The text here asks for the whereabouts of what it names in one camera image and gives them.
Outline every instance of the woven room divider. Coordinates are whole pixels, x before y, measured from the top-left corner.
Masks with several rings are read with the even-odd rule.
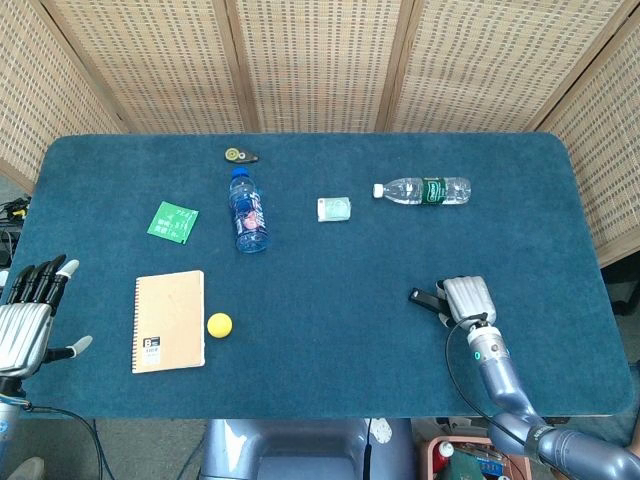
[[[39,4],[0,3],[0,171],[27,192],[62,135],[126,127]]]
[[[569,148],[601,265],[640,250],[640,10],[541,129]]]
[[[531,129],[634,3],[42,2],[142,132]]]

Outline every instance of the metal base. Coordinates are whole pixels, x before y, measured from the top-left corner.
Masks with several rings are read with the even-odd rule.
[[[383,434],[377,435],[372,429],[371,480],[415,478],[411,422],[408,419],[386,422],[389,429],[383,429]],[[263,457],[312,456],[347,458],[353,465],[353,471],[345,479],[361,479],[367,426],[368,419],[361,418],[209,420],[199,478],[257,480]],[[286,473],[281,472],[275,478],[283,478]]]

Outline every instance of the water bottle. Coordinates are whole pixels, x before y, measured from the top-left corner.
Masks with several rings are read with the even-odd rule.
[[[461,205],[469,201],[471,182],[462,177],[400,178],[373,186],[374,198],[403,205]]]
[[[243,253],[267,248],[269,236],[256,184],[245,167],[234,168],[229,186],[229,206],[236,227],[236,247]]]

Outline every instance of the spiral notebook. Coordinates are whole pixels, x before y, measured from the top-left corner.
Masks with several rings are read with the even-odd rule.
[[[136,279],[131,371],[204,365],[204,273]]]

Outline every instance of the green packet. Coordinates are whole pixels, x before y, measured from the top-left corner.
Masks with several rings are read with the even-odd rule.
[[[319,198],[318,221],[341,222],[351,217],[351,202],[349,197]]]
[[[187,238],[189,238],[197,217],[197,210],[162,202],[147,229],[147,233],[184,244],[187,243]]]

